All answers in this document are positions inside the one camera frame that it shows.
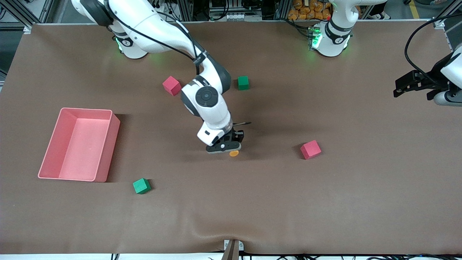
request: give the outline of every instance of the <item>pink cube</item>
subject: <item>pink cube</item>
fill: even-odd
[[[302,154],[303,157],[305,157],[305,160],[308,160],[309,158],[312,158],[321,153],[321,149],[319,148],[316,140],[307,142],[301,147],[300,150],[302,150]]]
[[[119,125],[111,110],[62,108],[38,177],[105,182]]]
[[[172,96],[176,96],[181,91],[180,83],[172,76],[162,83],[165,90]]]

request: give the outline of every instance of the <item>green cube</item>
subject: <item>green cube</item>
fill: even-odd
[[[133,183],[133,188],[135,188],[137,194],[145,194],[151,190],[151,185],[146,179],[141,178]]]
[[[239,90],[249,89],[249,78],[247,76],[237,77],[237,88]]]

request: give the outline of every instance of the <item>brown tabletop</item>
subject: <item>brown tabletop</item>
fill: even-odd
[[[249,77],[224,94],[253,122],[235,158],[207,154],[201,120],[163,89],[194,77],[182,55],[129,60],[102,27],[35,25],[0,94],[0,253],[207,252],[229,238],[261,254],[462,253],[462,110],[392,94],[420,24],[358,23],[335,58],[286,23],[187,25]],[[447,53],[431,26],[410,46],[424,70]],[[106,183],[37,177],[62,107],[121,120]],[[322,154],[302,160],[315,139]],[[135,194],[139,178],[154,190]]]

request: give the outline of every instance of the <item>person's leg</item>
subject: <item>person's leg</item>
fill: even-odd
[[[383,20],[383,19],[389,20],[389,19],[391,19],[391,17],[389,15],[387,15],[387,13],[385,12],[385,5],[386,4],[387,4],[387,2],[375,5],[372,8],[371,12],[369,13],[368,18],[371,18],[371,19],[374,19],[374,20]]]

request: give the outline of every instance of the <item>cube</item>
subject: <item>cube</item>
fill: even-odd
[[[168,77],[168,79],[166,79],[162,85],[164,86],[165,90],[172,96],[176,96],[181,91],[180,83],[172,76]]]
[[[133,188],[135,188],[135,192],[137,194],[145,194],[151,190],[151,185],[149,185],[149,181],[141,178],[133,183]]]
[[[247,76],[240,76],[237,78],[237,88],[239,90],[249,89],[249,78]]]
[[[319,145],[317,144],[316,140],[307,142],[306,144],[302,145],[300,150],[302,150],[302,154],[303,157],[305,157],[305,160],[313,158],[314,156],[321,153],[321,149],[319,148]]]

